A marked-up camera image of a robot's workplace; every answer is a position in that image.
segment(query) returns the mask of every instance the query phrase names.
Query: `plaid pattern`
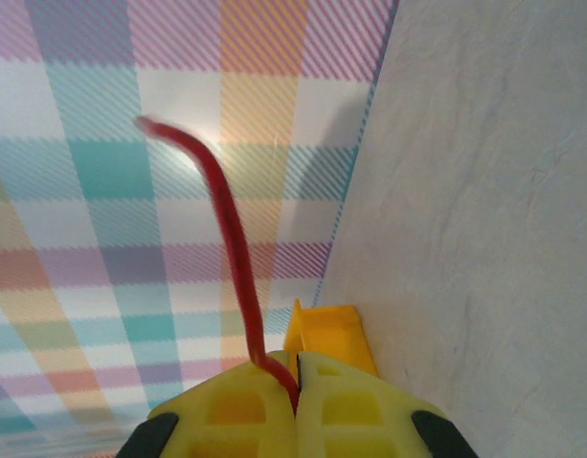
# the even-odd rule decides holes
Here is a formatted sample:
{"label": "plaid pattern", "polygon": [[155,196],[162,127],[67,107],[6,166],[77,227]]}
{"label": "plaid pattern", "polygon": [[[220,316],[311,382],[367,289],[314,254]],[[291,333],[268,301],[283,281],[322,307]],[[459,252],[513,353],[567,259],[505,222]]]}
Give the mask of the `plaid pattern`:
{"label": "plaid pattern", "polygon": [[201,176],[137,115],[213,147],[281,345],[293,300],[320,286],[395,10],[0,0],[4,450],[33,431],[132,425],[246,357]]}

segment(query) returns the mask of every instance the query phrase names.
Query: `black rubber part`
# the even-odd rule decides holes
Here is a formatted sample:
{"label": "black rubber part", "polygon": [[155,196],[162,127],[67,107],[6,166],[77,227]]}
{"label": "black rubber part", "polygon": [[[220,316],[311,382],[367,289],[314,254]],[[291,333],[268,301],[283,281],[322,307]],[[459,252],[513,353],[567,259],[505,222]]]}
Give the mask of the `black rubber part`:
{"label": "black rubber part", "polygon": [[178,423],[176,413],[162,413],[136,427],[115,458],[159,458]]}
{"label": "black rubber part", "polygon": [[479,458],[450,420],[426,410],[416,410],[411,420],[433,458]]}
{"label": "black rubber part", "polygon": [[302,394],[302,362],[299,353],[297,355],[297,389]]}

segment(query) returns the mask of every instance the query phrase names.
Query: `cable end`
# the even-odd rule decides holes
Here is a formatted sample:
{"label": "cable end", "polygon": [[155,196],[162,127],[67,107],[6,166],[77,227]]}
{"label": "cable end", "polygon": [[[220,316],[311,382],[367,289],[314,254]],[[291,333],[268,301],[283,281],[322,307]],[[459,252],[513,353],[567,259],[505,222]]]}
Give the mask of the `cable end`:
{"label": "cable end", "polygon": [[155,132],[156,123],[147,116],[137,117],[134,120],[134,125],[148,136],[153,136],[153,133]]}

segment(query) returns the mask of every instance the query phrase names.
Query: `pink stripe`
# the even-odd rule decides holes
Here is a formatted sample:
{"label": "pink stripe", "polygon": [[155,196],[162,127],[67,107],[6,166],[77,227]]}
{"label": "pink stripe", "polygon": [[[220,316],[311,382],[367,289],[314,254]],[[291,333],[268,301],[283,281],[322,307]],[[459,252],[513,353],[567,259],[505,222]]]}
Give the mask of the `pink stripe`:
{"label": "pink stripe", "polygon": [[321,66],[321,62],[323,62],[328,67],[328,70],[331,72],[331,75],[338,76],[344,74],[342,67],[338,66],[340,68],[340,71],[338,72],[331,65],[331,63],[335,59],[333,53],[330,52],[329,56],[326,56],[323,53],[323,49],[325,49],[325,51],[328,51],[328,47],[327,44],[323,41],[323,39],[320,37],[320,35],[318,35],[315,31],[308,31],[307,39],[308,43],[306,45],[306,54],[312,56],[312,61],[314,62],[315,66],[319,69],[319,72],[322,73],[322,76],[324,78],[329,78],[329,72],[325,70],[325,67]]}
{"label": "pink stripe", "polygon": [[350,61],[348,59],[348,50],[343,49],[338,42],[344,43],[345,42],[345,38],[344,36],[340,33],[340,28],[342,27],[340,24],[336,24],[332,19],[331,19],[331,15],[324,9],[324,7],[322,6],[322,2],[317,2],[317,7],[319,8],[319,10],[322,13],[322,17],[328,22],[330,27],[324,27],[323,30],[325,32],[325,34],[327,34],[327,31],[332,31],[333,33],[335,33],[335,35],[337,36],[337,39],[332,39],[331,41],[331,47],[333,49],[336,50],[336,53],[338,53],[338,55],[346,62],[346,66],[347,69],[349,70],[349,74],[353,74],[354,79],[356,79],[357,81],[361,81],[362,80],[362,75],[359,71],[359,65],[355,63],[353,63],[352,61]]}
{"label": "pink stripe", "polygon": [[98,248],[46,248],[36,250],[53,286],[101,286],[109,275]]}
{"label": "pink stripe", "polygon": [[[76,10],[84,10],[83,9],[83,5],[81,5],[79,7],[78,2],[75,2],[75,4],[71,5],[68,2],[62,2],[60,4],[60,6],[62,8],[64,8],[64,10],[67,10],[70,14],[70,16],[73,16],[73,12],[71,10],[71,7],[75,8]],[[50,10],[52,7],[50,5],[42,5],[43,7],[47,7],[47,10]],[[77,32],[79,35],[82,35],[84,38],[84,41],[86,43],[91,43],[91,46],[88,46],[88,50],[92,49],[92,48],[96,48],[96,41],[94,39],[94,35],[92,34],[91,30],[94,28],[94,25],[87,20],[87,17],[89,16],[89,14],[87,14],[87,10],[84,10],[86,12],[86,19],[82,19],[83,22],[81,22],[81,24],[83,26],[85,26],[84,28],[78,28]],[[91,58],[91,55],[89,53],[83,53],[83,49],[82,48],[77,48],[75,50],[68,50],[67,52],[62,50],[62,53],[58,53],[58,57],[61,61],[66,61],[66,60],[71,60],[77,64],[82,64],[83,62],[92,62],[93,59]],[[102,58],[100,57],[96,57],[98,62],[104,64],[109,62],[109,59],[106,58]]]}
{"label": "pink stripe", "polygon": [[[331,41],[333,41],[332,37],[330,37],[328,35],[327,40],[329,40],[329,42],[325,42],[318,32],[318,29],[327,29],[326,24],[322,21],[322,16],[319,13],[315,13],[314,17],[316,18],[315,22],[318,24],[314,24],[315,28],[316,28],[315,31],[308,31],[308,39],[310,41],[312,41],[314,44],[314,46],[312,46],[312,47],[310,47],[310,46],[307,47],[308,54],[312,54],[312,52],[317,52],[321,56],[321,58],[325,62],[325,64],[331,70],[332,75],[334,75],[336,77],[337,76],[346,77],[346,70],[342,67],[340,60],[336,56],[337,52],[334,53],[334,51],[332,49],[333,45],[330,43]],[[325,52],[328,54],[327,56],[325,56],[323,54],[323,50],[325,50]],[[332,67],[332,64],[337,66],[339,71],[335,71]]]}
{"label": "pink stripe", "polygon": [[281,243],[276,255],[274,277],[319,278],[330,243]]}
{"label": "pink stripe", "polygon": [[0,1],[0,57],[34,62],[42,58],[22,0]]}
{"label": "pink stripe", "polygon": [[203,37],[195,33],[195,24],[192,24],[191,27],[184,27],[180,21],[181,17],[196,17],[197,12],[186,11],[184,10],[184,5],[180,5],[181,11],[176,17],[172,11],[162,7],[163,4],[156,4],[156,8],[165,19],[161,21],[159,27],[170,33],[171,44],[178,44],[178,46],[172,47],[172,52],[179,58],[177,67],[183,69],[185,62],[197,62],[201,70],[206,70],[210,66],[210,59],[204,52],[204,46],[206,45],[196,46],[197,43],[203,42]]}
{"label": "pink stripe", "polygon": [[180,364],[173,363],[144,364],[138,367],[140,380],[144,385],[170,384],[181,382]]}
{"label": "pink stripe", "polygon": [[[87,6],[88,2],[81,0],[80,2],[78,2],[81,5]],[[97,18],[104,22],[105,24],[107,24],[106,28],[103,28],[103,32],[107,33],[108,36],[111,38],[110,40],[110,44],[111,46],[109,47],[109,50],[111,51],[112,54],[114,54],[118,59],[118,62],[126,62],[128,64],[132,64],[132,60],[131,60],[131,56],[127,53],[127,52],[123,52],[122,50],[129,50],[129,43],[125,42],[125,39],[121,36],[117,36],[113,33],[111,33],[111,31],[116,30],[115,27],[113,27],[113,23],[116,22],[116,18],[118,16],[118,14],[116,13],[116,11],[113,11],[112,9],[110,9],[109,7],[111,7],[111,5],[109,5],[109,2],[104,2],[103,4],[101,4],[98,8],[94,8],[95,13]],[[124,24],[125,28],[128,28],[128,24],[127,22]]]}
{"label": "pink stripe", "polygon": [[309,52],[306,52],[302,65],[302,76],[312,76],[314,78],[320,78],[322,76],[327,78],[327,73],[325,68],[320,63],[315,62]]}
{"label": "pink stripe", "polygon": [[[253,267],[253,275],[256,279],[271,279],[273,276],[274,259],[276,256],[276,243],[250,243],[249,253]],[[231,280],[231,266],[226,263],[222,268],[222,279]]]}
{"label": "pink stripe", "polygon": [[381,11],[381,21],[383,24],[381,29],[379,30],[378,36],[376,37],[378,45],[375,48],[376,52],[374,54],[374,59],[376,65],[373,71],[372,79],[377,78],[380,70],[382,69],[381,52],[383,52],[383,47],[386,45],[386,40],[388,40],[387,33],[390,33],[390,26],[392,26],[392,20],[394,19],[394,14],[396,12],[398,4],[399,0],[387,1],[384,5],[384,8]]}
{"label": "pink stripe", "polygon": [[[181,372],[184,380],[201,380],[214,377],[220,373],[220,359],[213,360],[195,360],[182,361],[180,363]],[[100,385],[100,388],[122,388],[127,386],[142,386],[142,381],[138,373],[138,369],[144,371],[154,370],[158,364],[140,365],[138,367],[133,365],[124,365],[119,367],[101,368],[95,370],[95,377]],[[47,376],[59,377],[66,376],[66,385],[69,387],[65,389],[66,392],[76,392],[85,389],[83,384],[77,386],[73,382],[76,379],[87,378],[91,371],[78,370],[61,373],[46,374]],[[27,396],[45,396],[55,394],[52,384],[45,375],[16,375],[9,377],[0,377],[0,386],[11,397],[27,397]]]}
{"label": "pink stripe", "polygon": [[[76,1],[76,2],[62,2],[61,7],[64,8],[65,10],[67,10],[71,17],[73,17],[72,9],[82,10],[85,12],[85,15],[84,15],[85,19],[81,19],[83,21],[83,22],[81,22],[81,24],[84,25],[85,27],[84,28],[79,27],[75,32],[78,33],[79,35],[81,35],[83,37],[83,40],[86,43],[92,44],[92,46],[88,46],[88,49],[96,48],[97,42],[95,41],[95,38],[94,38],[95,37],[95,35],[94,35],[95,34],[95,30],[94,30],[95,25],[94,24],[96,22],[97,23],[106,22],[104,20],[104,18],[100,17],[100,14],[98,14],[97,15],[98,21],[95,21],[95,13],[97,11],[92,11],[91,6],[89,6],[89,8],[87,8],[88,5],[86,5],[84,3],[79,4],[78,1]],[[107,26],[107,27],[102,28],[102,30],[100,31],[100,33],[105,33],[105,34],[109,35],[109,38],[110,38],[110,40],[108,40],[109,45],[108,45],[107,49],[106,50],[101,49],[101,51],[106,55],[96,56],[96,59],[98,60],[98,62],[105,64],[105,63],[110,62],[110,59],[109,59],[110,56],[115,55],[116,57],[118,57],[119,62],[129,61],[130,60],[129,56],[123,56],[120,52],[117,52],[114,49],[113,42],[116,42],[119,45],[121,44],[121,42],[117,40],[117,37],[115,37],[111,33],[109,33],[109,29],[110,29],[110,27]],[[80,52],[82,52],[82,50],[79,48],[74,49],[74,50],[69,50],[67,57],[68,57],[68,59],[72,60],[73,62],[83,63],[83,59],[81,59],[81,60],[78,59],[78,54]]]}
{"label": "pink stripe", "polygon": [[0,386],[11,397],[44,396],[55,394],[52,384],[45,375],[15,375],[0,377]]}
{"label": "pink stripe", "polygon": [[[372,3],[372,7],[373,7],[375,10],[381,10],[381,9],[382,9],[382,8],[380,8],[380,5],[376,3],[376,1],[375,1],[375,0],[371,0],[371,3]],[[367,14],[367,17],[369,17],[369,20],[371,21],[371,24],[373,25],[373,29],[376,31],[376,33],[379,33],[379,34],[381,34],[381,35],[382,35],[382,34],[384,33],[384,32],[382,31],[382,29],[384,28],[384,23],[386,23],[386,20],[387,20],[387,19],[386,19],[386,17],[385,17],[385,18],[383,18],[383,24],[378,24],[378,23],[376,22],[376,20],[374,19],[374,16],[373,16],[373,14],[371,14],[371,13],[368,13],[368,14]]]}
{"label": "pink stripe", "polygon": [[338,12],[339,8],[335,8],[334,12],[337,16],[337,19],[342,23],[344,29],[346,30],[346,34],[350,37],[350,40],[353,42],[353,46],[354,48],[356,48],[356,51],[358,53],[358,56],[356,57],[352,57],[353,59],[356,60],[356,64],[357,64],[357,69],[359,70],[359,72],[363,75],[364,80],[370,80],[371,79],[371,73],[373,72],[373,67],[375,65],[375,63],[371,63],[369,62],[369,60],[367,59],[367,52],[368,49],[363,46],[363,43],[360,43],[357,40],[357,36],[360,35],[360,31],[358,30],[359,27],[357,24],[355,24],[355,27],[353,30],[350,29],[350,27],[348,26],[349,23],[357,22],[355,21],[355,19],[359,19],[359,18],[355,18],[353,17],[343,17],[340,15],[340,13]]}
{"label": "pink stripe", "polygon": [[134,35],[135,49],[141,53],[137,60],[142,65],[144,60],[150,66],[164,66],[170,68],[170,63],[177,68],[181,68],[180,60],[176,55],[174,47],[168,46],[168,36],[166,34],[167,25],[156,17],[155,21],[142,22],[143,34]]}
{"label": "pink stripe", "polygon": [[183,380],[208,379],[220,374],[220,359],[181,361],[180,371]]}
{"label": "pink stripe", "polygon": [[[64,6],[64,8],[68,7],[66,2],[63,2],[62,6]],[[44,2],[36,2],[34,4],[34,8],[36,8],[36,10],[47,11],[47,14],[49,14],[49,10],[51,9],[50,6]],[[49,29],[49,31],[42,31],[43,35],[41,35],[41,36],[43,37],[43,39],[45,36],[49,36],[50,42],[54,42],[54,41],[56,42],[58,29],[59,29],[59,27],[56,26],[56,27],[53,27],[52,29]],[[55,47],[50,46],[50,54],[55,55],[56,60],[59,60],[60,62],[66,62],[67,60],[72,60],[74,63],[93,62],[94,61],[92,59],[92,57],[87,52],[84,52],[84,50],[82,50],[82,49],[77,49],[77,50],[75,50],[74,54],[68,55],[63,48],[61,48],[59,46],[55,46]]]}
{"label": "pink stripe", "polygon": [[[332,9],[333,9],[334,14],[337,15],[337,11],[339,8],[332,8]],[[349,52],[349,49],[347,49],[344,46],[344,43],[346,40],[346,34],[341,32],[341,27],[344,25],[346,20],[342,20],[342,18],[339,16],[337,16],[335,19],[332,19],[331,15],[328,14],[327,11],[324,11],[324,13],[325,13],[326,20],[328,21],[329,25],[331,26],[331,30],[337,36],[337,39],[333,40],[333,47],[337,50],[337,52],[340,54],[340,56],[344,59],[348,69],[354,74],[354,79],[356,79],[357,81],[362,81],[363,80],[363,73],[361,70],[361,65],[359,64],[359,62],[355,61],[355,57],[352,56]]]}
{"label": "pink stripe", "polygon": [[218,244],[166,245],[163,247],[168,281],[216,281],[221,277]]}
{"label": "pink stripe", "polygon": [[370,14],[367,11],[365,11],[367,18],[364,19],[363,15],[362,15],[362,10],[359,7],[359,3],[351,2],[348,5],[350,7],[352,7],[353,14],[359,18],[359,22],[360,22],[361,26],[366,31],[365,37],[367,38],[367,42],[366,42],[367,49],[378,51],[377,48],[380,46],[380,36],[381,35],[380,35],[380,33],[378,33],[378,31],[372,30],[371,27],[369,26],[368,21],[370,21],[370,19],[369,19]]}
{"label": "pink stripe", "polygon": [[138,65],[218,70],[218,7],[197,2],[131,3],[130,29]]}
{"label": "pink stripe", "polygon": [[108,367],[95,370],[95,377],[102,388],[140,386],[140,375],[135,366]]}
{"label": "pink stripe", "polygon": [[[387,32],[387,24],[388,21],[391,19],[391,15],[393,13],[393,9],[392,9],[392,4],[396,3],[397,0],[390,0],[390,1],[386,1],[383,0],[384,4],[376,4],[376,2],[374,1],[373,4],[375,6],[375,9],[377,11],[380,12],[379,14],[379,20],[380,22],[377,25],[377,29],[374,33],[374,40],[376,43],[375,46],[375,54],[374,57],[376,60],[378,60],[378,58],[380,57],[380,50],[382,48],[383,45],[383,41],[385,39],[385,33]],[[367,17],[369,17],[370,21],[373,21],[373,23],[375,24],[375,19],[373,18],[373,15],[368,13]]]}

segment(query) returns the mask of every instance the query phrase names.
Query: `yellow robot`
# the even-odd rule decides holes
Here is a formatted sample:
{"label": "yellow robot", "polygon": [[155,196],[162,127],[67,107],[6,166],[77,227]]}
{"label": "yellow robot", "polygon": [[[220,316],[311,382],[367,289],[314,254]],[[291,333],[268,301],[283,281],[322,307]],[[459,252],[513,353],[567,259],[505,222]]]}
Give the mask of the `yellow robot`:
{"label": "yellow robot", "polygon": [[296,302],[270,356],[298,379],[297,415],[249,362],[157,406],[116,458],[477,458],[438,408],[377,377],[353,306]]}

